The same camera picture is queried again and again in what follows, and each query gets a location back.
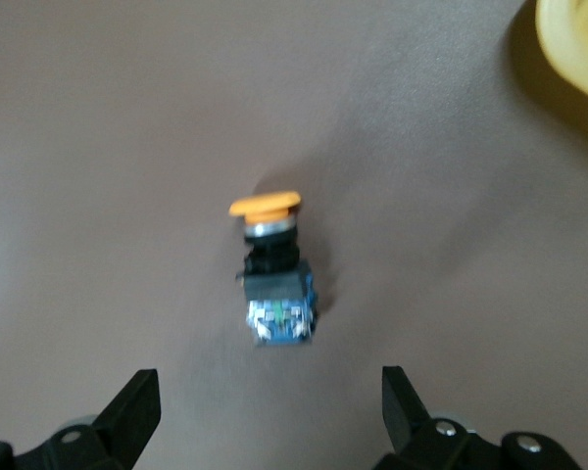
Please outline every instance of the gray surface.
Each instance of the gray surface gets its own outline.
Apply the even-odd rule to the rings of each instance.
[[[0,439],[156,366],[137,468],[366,469],[401,364],[588,468],[588,101],[531,81],[520,6],[0,2]],[[243,323],[226,210],[264,189],[306,200],[308,348]]]

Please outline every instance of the screw head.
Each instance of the screw head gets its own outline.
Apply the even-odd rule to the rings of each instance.
[[[542,450],[540,443],[531,436],[518,436],[516,442],[521,448],[524,448],[528,452],[536,453]]]
[[[455,426],[453,426],[448,421],[438,421],[435,425],[435,430],[442,436],[451,437],[458,434],[457,430],[455,429]]]
[[[61,438],[61,442],[63,444],[69,444],[73,443],[78,438],[80,438],[80,431],[69,431],[68,433],[63,435],[63,437]]]

